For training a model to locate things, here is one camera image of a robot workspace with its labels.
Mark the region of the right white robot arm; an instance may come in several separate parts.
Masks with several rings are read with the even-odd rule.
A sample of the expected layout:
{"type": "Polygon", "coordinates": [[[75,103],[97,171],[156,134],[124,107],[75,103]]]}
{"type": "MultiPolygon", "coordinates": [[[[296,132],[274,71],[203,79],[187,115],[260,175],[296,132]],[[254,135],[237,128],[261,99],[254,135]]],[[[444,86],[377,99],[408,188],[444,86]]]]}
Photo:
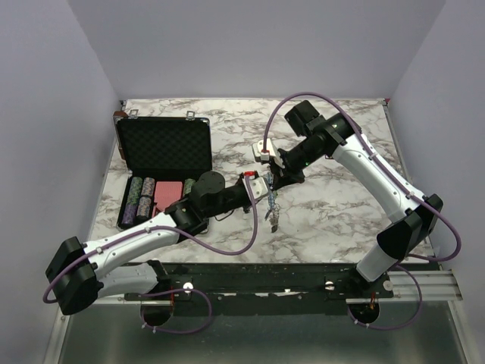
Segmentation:
{"type": "Polygon", "coordinates": [[[401,176],[370,144],[361,128],[343,111],[325,118],[308,101],[285,115],[294,133],[303,140],[291,150],[275,148],[268,136],[253,146],[253,154],[268,163],[274,189],[300,184],[303,171],[322,157],[346,168],[377,200],[390,220],[377,242],[357,263],[349,277],[349,289],[366,297],[376,280],[405,259],[435,228],[443,208],[436,194],[425,195],[401,176]]]}

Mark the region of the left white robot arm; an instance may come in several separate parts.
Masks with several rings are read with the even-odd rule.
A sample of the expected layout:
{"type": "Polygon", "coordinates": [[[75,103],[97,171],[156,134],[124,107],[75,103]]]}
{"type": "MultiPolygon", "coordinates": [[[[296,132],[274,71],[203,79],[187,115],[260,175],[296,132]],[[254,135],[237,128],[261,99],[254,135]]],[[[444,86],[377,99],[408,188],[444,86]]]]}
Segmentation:
{"type": "Polygon", "coordinates": [[[48,286],[42,300],[73,315],[99,298],[120,293],[161,299],[167,293],[167,279],[148,263],[137,275],[129,262],[183,240],[223,254],[197,237],[208,219],[236,209],[255,212],[257,202],[270,192],[271,185],[255,171],[242,173],[231,187],[226,187],[221,174],[205,172],[182,199],[142,224],[100,240],[81,243],[72,237],[62,242],[45,270],[48,286]]]}

